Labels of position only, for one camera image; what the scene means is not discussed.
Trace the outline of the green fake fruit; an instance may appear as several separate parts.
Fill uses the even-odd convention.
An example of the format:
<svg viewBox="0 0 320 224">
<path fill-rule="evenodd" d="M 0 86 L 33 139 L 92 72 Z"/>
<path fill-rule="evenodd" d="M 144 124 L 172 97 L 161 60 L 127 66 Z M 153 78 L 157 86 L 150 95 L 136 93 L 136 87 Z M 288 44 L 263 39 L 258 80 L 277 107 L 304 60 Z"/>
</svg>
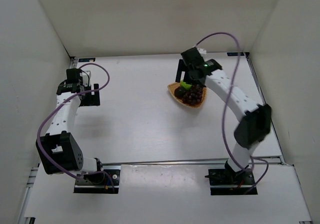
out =
<svg viewBox="0 0 320 224">
<path fill-rule="evenodd" d="M 192 88 L 192 85 L 191 84 L 188 84 L 184 81 L 180 81 L 180 87 L 186 89 L 186 90 L 190 90 Z"/>
</svg>

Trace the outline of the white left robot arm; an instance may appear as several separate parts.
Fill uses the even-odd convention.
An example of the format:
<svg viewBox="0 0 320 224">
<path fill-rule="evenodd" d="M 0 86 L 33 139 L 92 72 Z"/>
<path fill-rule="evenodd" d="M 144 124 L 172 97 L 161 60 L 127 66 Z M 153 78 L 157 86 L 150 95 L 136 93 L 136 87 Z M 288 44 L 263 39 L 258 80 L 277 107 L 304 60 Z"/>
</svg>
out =
<svg viewBox="0 0 320 224">
<path fill-rule="evenodd" d="M 99 88 L 99 84 L 91 84 L 91 76 L 91 71 L 67 69 L 66 80 L 57 88 L 58 110 L 49 118 L 50 126 L 40 137 L 40 144 L 36 144 L 47 174 L 63 173 L 56 165 L 71 174 L 93 173 L 102 169 L 98 158 L 84 157 L 71 132 L 79 107 L 100 105 L 100 93 L 92 93 L 92 90 Z"/>
</svg>

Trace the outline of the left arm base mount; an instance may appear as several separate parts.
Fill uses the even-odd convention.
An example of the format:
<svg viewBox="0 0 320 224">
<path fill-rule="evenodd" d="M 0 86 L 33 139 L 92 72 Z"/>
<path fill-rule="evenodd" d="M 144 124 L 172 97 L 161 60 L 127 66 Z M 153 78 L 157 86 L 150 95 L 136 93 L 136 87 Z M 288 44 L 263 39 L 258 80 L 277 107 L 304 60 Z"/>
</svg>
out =
<svg viewBox="0 0 320 224">
<path fill-rule="evenodd" d="M 106 174 L 95 174 L 85 176 L 84 179 L 76 180 L 74 184 L 74 193 L 79 194 L 118 194 L 120 183 L 120 165 L 104 165 L 103 170 Z"/>
</svg>

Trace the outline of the dark purple fake fruit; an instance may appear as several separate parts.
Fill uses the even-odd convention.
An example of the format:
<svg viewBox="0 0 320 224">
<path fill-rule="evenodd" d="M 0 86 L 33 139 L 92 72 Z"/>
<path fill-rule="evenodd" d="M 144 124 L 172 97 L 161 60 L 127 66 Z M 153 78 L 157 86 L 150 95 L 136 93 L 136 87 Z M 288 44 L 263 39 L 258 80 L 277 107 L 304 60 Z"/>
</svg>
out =
<svg viewBox="0 0 320 224">
<path fill-rule="evenodd" d="M 186 92 L 187 92 L 186 88 L 179 86 L 174 90 L 174 96 L 178 99 L 182 99 L 183 96 L 186 94 Z"/>
</svg>

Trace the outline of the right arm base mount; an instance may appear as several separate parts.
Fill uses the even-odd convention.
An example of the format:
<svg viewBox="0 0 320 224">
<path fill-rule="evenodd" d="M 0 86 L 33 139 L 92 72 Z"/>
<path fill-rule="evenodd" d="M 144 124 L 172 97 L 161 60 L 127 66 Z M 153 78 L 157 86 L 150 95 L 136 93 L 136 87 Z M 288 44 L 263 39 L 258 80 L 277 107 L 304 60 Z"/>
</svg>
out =
<svg viewBox="0 0 320 224">
<path fill-rule="evenodd" d="M 258 195 L 253 171 L 247 165 L 246 171 L 235 172 L 226 162 L 224 168 L 212 168 L 205 176 L 209 180 L 210 194 L 213 196 L 227 195 Z"/>
</svg>

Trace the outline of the dark red fake grapes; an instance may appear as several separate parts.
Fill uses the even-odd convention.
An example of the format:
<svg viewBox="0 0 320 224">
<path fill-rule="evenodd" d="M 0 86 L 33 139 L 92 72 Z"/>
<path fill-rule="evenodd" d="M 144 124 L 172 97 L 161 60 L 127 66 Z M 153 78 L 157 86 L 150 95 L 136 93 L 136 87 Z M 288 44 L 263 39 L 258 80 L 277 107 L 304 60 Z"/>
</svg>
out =
<svg viewBox="0 0 320 224">
<path fill-rule="evenodd" d="M 201 103 L 203 96 L 203 87 L 200 85 L 192 86 L 182 98 L 184 104 L 195 106 Z"/>
</svg>

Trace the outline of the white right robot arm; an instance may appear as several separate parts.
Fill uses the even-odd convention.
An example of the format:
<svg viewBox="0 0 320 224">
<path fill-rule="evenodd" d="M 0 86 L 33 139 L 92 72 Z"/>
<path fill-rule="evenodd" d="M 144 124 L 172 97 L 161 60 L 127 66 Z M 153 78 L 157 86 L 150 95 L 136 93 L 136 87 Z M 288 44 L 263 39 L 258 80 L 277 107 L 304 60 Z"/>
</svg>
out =
<svg viewBox="0 0 320 224">
<path fill-rule="evenodd" d="M 250 99 L 214 59 L 204 60 L 199 50 L 193 47 L 182 52 L 178 64 L 176 80 L 183 79 L 188 84 L 201 85 L 212 90 L 224 101 L 224 109 L 230 109 L 238 120 L 234 130 L 236 144 L 227 149 L 229 159 L 226 167 L 233 172 L 247 169 L 257 146 L 271 131 L 271 107 Z"/>
</svg>

